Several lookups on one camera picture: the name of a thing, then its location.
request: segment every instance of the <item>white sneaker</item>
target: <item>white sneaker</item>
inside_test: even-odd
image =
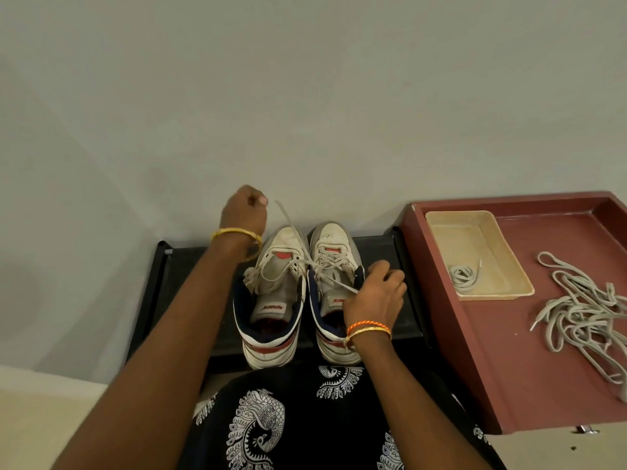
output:
[[[361,361],[355,351],[344,348],[346,324],[343,302],[364,284],[364,268],[357,246],[336,222],[320,224],[312,234],[309,270],[309,300],[316,323],[316,341],[325,360],[338,365]]]
[[[283,366],[294,357],[307,291],[303,246],[306,239],[295,228],[279,228],[234,285],[235,324],[253,369]]]

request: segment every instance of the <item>hand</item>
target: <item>hand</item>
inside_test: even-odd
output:
[[[403,295],[407,290],[407,285],[403,282],[405,273],[400,270],[390,270],[387,260],[373,263],[368,268],[368,272],[369,276],[359,293],[344,300],[344,323],[349,327],[358,321],[372,320],[383,323],[392,330],[403,306]],[[370,334],[374,333],[366,332],[359,336]]]
[[[220,228],[240,227],[260,236],[266,228],[268,198],[252,186],[244,185],[226,202],[222,210]],[[215,243],[221,246],[233,245],[244,253],[253,244],[253,239],[245,234],[229,232],[216,237]]]

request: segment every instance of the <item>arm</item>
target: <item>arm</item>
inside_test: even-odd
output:
[[[268,200],[242,187],[221,227],[262,234]],[[231,279],[251,245],[244,234],[218,236],[159,323],[102,395],[53,470],[172,469],[180,457]]]
[[[362,290],[344,302],[347,324],[373,320],[391,329],[407,285],[402,271],[381,260],[371,267]],[[360,333],[353,345],[377,391],[405,468],[490,469],[458,432],[394,352],[387,334]]]

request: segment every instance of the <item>person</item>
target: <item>person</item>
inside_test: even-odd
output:
[[[259,190],[244,186],[224,206],[220,227],[261,236],[267,205]],[[252,244],[239,233],[211,242],[54,470],[502,468],[482,434],[455,426],[396,355],[388,335],[377,331],[352,340],[365,369],[287,365],[252,371],[190,419],[231,278]],[[361,290],[344,302],[345,322],[372,320],[391,329],[403,304],[403,280],[404,273],[390,270],[385,260],[373,264]]]

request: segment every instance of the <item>forearm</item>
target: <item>forearm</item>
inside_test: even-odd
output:
[[[54,468],[176,466],[215,342],[234,270],[245,251],[215,241]]]
[[[490,468],[412,376],[384,333],[361,333],[354,343],[377,391],[405,468]]]

